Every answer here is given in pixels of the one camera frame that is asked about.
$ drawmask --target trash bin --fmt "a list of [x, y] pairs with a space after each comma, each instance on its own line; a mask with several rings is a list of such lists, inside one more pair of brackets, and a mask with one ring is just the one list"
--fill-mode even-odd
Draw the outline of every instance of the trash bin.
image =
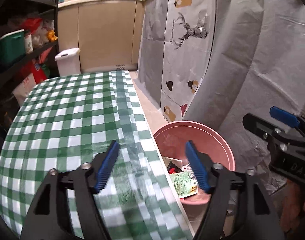
[[54, 58], [61, 77], [80, 74], [79, 52], [79, 48], [66, 49]]
[[[162, 126], [153, 137], [161, 156], [188, 160], [185, 153], [185, 144], [192, 140], [197, 150], [207, 153], [214, 163], [221, 163], [230, 171], [235, 171], [235, 158], [227, 142], [211, 128], [197, 122], [175, 121]], [[185, 205], [204, 205], [210, 200], [210, 195], [203, 191], [198, 194], [181, 198]]]

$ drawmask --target trash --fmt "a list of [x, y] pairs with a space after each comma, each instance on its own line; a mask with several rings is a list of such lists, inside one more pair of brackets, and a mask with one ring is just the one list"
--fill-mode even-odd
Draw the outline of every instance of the trash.
[[198, 183], [195, 174], [187, 171], [169, 175], [179, 198], [189, 197], [198, 192]]
[[168, 158], [168, 157], [163, 157], [163, 156], [162, 156], [162, 159], [163, 159], [166, 167], [169, 165], [170, 162], [172, 162], [173, 164], [175, 164], [178, 167], [182, 166], [182, 160], [178, 160], [178, 159], [174, 159], [174, 158]]
[[170, 162], [168, 164], [167, 171], [168, 171], [169, 174], [182, 172], [182, 170], [177, 165], [173, 164], [172, 162]]
[[192, 168], [190, 166], [182, 166], [182, 171], [192, 171]]

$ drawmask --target deer print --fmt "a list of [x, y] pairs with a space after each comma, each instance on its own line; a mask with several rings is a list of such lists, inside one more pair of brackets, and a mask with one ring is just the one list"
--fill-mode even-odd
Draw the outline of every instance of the deer print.
[[195, 28], [191, 28], [188, 23], [185, 21], [185, 17], [182, 13], [179, 13], [179, 17], [175, 20], [181, 20], [180, 25], [183, 25], [183, 27], [186, 29], [186, 34], [179, 38], [180, 42], [173, 41], [174, 44], [176, 44], [175, 49], [179, 49], [183, 42], [188, 39], [190, 36], [205, 39], [209, 33], [209, 14], [206, 10], [202, 10], [198, 14], [198, 22], [197, 26]]

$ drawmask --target table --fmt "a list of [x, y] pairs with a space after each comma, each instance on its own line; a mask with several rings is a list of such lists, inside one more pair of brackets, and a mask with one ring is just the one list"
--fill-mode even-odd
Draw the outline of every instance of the table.
[[[112, 239], [192, 239], [178, 196], [128, 71], [80, 74], [36, 85], [9, 129], [0, 156], [0, 214], [20, 235], [35, 192], [51, 168], [74, 170], [121, 147], [107, 186], [95, 195]], [[71, 221], [82, 237], [74, 191]]]

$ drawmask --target floor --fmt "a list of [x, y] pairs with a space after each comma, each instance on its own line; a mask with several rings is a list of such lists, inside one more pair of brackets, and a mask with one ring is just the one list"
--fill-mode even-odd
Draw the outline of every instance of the floor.
[[[149, 99], [145, 96], [145, 94], [136, 85], [138, 83], [137, 71], [130, 71], [130, 76], [133, 81], [134, 87], [136, 89], [142, 109], [147, 118], [147, 122], [150, 126], [152, 133], [154, 134], [160, 127], [167, 124], [167, 121], [163, 117], [162, 113], [159, 112], [157, 108], [155, 108], [155, 106], [149, 101]], [[207, 205], [202, 205], [202, 206], [183, 205], [183, 207], [186, 211], [186, 214], [189, 218], [192, 228], [196, 232], [203, 218], [203, 215], [206, 211]], [[227, 217], [223, 228], [224, 229], [223, 231], [225, 232], [226, 235], [230, 235], [232, 224], [233, 224], [233, 217]]]
[[144, 93], [136, 85], [136, 79], [138, 78], [137, 71], [130, 71], [131, 79], [134, 83], [134, 88], [136, 89], [139, 101], [141, 103], [142, 109], [147, 118], [147, 122], [150, 126], [152, 134], [154, 134], [160, 127], [167, 124], [166, 119], [163, 117], [161, 112], [154, 107], [154, 105], [149, 101], [149, 99], [144, 95]]

